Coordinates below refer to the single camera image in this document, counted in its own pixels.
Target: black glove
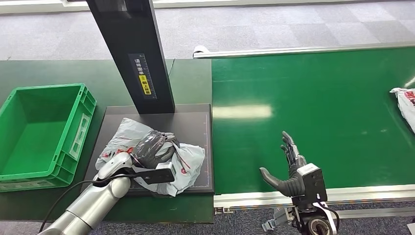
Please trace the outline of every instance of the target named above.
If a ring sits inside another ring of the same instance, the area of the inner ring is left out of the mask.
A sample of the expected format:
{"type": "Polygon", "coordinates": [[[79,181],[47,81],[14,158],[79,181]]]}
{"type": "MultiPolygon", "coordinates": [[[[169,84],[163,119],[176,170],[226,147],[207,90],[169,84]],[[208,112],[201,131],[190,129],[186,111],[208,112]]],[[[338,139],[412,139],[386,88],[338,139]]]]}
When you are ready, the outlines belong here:
{"type": "Polygon", "coordinates": [[[305,187],[302,177],[297,173],[297,169],[306,165],[305,158],[299,154],[297,146],[294,144],[293,138],[286,133],[282,132],[282,141],[287,145],[281,145],[281,149],[284,151],[288,162],[288,180],[280,180],[272,176],[266,168],[261,167],[262,177],[273,188],[282,193],[286,197],[295,197],[305,194],[305,187]]]}

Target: plastic bag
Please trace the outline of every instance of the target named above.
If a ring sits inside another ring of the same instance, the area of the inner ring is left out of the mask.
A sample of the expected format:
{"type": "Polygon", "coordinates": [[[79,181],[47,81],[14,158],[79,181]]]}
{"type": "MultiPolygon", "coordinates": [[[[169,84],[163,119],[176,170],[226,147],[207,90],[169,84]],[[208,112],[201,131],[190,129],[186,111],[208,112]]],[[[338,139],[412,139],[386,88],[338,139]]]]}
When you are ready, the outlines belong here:
{"type": "MultiPolygon", "coordinates": [[[[101,169],[106,162],[119,152],[131,153],[138,142],[152,130],[152,128],[142,123],[124,118],[117,132],[97,159],[95,168],[97,170],[101,169]]],[[[165,153],[173,145],[176,148],[176,153],[173,154],[171,159],[176,170],[174,182],[148,185],[140,177],[134,180],[150,191],[171,196],[176,196],[176,194],[192,186],[200,174],[205,159],[205,150],[199,146],[185,143],[180,143],[180,148],[178,148],[175,144],[166,142],[156,155],[165,153]]],[[[148,169],[133,166],[133,170],[140,172],[148,169]]]]}
{"type": "Polygon", "coordinates": [[[395,93],[398,107],[403,118],[408,122],[415,133],[415,89],[393,88],[390,93],[395,93]]]}

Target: green plastic crate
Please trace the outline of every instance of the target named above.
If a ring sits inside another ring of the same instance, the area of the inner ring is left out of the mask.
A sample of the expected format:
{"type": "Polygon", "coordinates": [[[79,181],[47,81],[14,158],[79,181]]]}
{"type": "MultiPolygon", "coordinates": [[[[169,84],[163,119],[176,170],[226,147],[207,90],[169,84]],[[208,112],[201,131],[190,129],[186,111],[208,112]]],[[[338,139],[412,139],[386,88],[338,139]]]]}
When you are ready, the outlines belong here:
{"type": "Polygon", "coordinates": [[[0,109],[0,192],[71,184],[95,107],[85,84],[13,90],[0,109]]]}

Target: black mat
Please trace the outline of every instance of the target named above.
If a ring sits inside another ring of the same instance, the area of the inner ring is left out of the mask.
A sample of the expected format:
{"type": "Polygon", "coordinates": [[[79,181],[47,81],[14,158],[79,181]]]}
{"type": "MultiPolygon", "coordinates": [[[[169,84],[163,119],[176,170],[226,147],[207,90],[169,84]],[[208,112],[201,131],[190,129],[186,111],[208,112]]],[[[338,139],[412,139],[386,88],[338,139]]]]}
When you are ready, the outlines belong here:
{"type": "MultiPolygon", "coordinates": [[[[92,180],[97,174],[95,162],[106,144],[116,133],[123,118],[136,120],[161,132],[172,132],[176,135],[179,142],[204,148],[205,160],[203,161],[200,175],[196,179],[194,186],[189,187],[183,193],[214,193],[210,104],[176,105],[174,114],[148,115],[139,115],[135,106],[107,107],[85,174],[85,180],[92,180]]],[[[150,191],[132,181],[127,196],[150,194],[150,191]]]]}

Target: yellow label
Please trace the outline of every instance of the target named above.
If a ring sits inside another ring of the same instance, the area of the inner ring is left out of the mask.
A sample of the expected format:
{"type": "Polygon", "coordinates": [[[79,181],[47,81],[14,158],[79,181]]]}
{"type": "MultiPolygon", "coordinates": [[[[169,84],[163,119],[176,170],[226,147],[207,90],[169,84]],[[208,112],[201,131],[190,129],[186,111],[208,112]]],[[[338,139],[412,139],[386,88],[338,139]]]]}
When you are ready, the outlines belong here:
{"type": "Polygon", "coordinates": [[[150,87],[148,86],[147,77],[145,75],[138,76],[143,87],[144,94],[151,94],[150,87]]]}

